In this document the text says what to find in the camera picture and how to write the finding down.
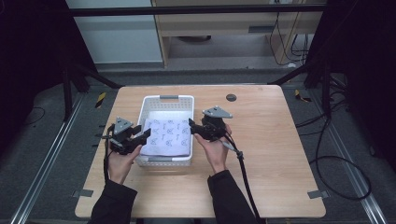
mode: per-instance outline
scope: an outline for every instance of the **basket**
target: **basket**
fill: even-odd
[[[138,125],[142,125],[145,131],[148,127],[148,121],[152,120],[184,120],[193,119],[194,98],[190,95],[151,95],[146,96],[143,100],[140,110]],[[148,144],[153,141],[153,130],[151,137],[148,138]],[[184,150],[188,151],[185,155],[164,156],[164,155],[144,155],[136,157],[135,161],[139,166],[189,166],[192,157],[192,135],[188,129],[189,143]]]

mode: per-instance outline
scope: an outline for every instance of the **hand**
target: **hand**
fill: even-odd
[[[132,153],[120,155],[117,152],[112,152],[110,147],[108,147],[108,172],[110,180],[122,185],[131,170],[132,164],[134,164],[134,158],[140,154],[141,149],[142,146],[139,145]]]
[[[226,130],[229,134],[231,134],[231,129],[228,124],[226,124]],[[220,138],[220,141],[209,142],[198,133],[195,133],[194,136],[198,143],[204,148],[206,158],[212,166],[213,172],[217,174],[218,172],[227,170],[225,161],[227,160],[227,153],[229,149],[225,147],[222,142],[220,142],[226,141],[226,139],[222,137]]]

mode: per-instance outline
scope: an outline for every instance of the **black sleeve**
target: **black sleeve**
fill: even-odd
[[[236,185],[230,171],[219,172],[207,179],[213,198],[218,224],[257,224],[241,189]]]
[[[137,191],[107,181],[105,188],[92,209],[89,224],[130,223],[131,211]]]

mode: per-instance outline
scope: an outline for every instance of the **wall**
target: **wall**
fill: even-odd
[[[66,0],[70,8],[151,7],[149,0]],[[161,63],[153,16],[80,17],[78,29],[95,63]]]

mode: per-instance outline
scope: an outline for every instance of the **person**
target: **person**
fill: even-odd
[[[227,131],[231,133],[230,126],[226,124],[226,127]],[[214,174],[209,176],[207,184],[213,199],[217,223],[257,224],[245,196],[227,169],[226,160],[229,149],[220,141],[206,141],[197,133],[194,137],[203,147],[206,158],[213,169]],[[141,148],[142,146],[138,146],[134,152],[128,155],[111,153],[108,165],[109,180],[92,209],[89,224],[130,223],[137,191],[123,186],[123,182]]]

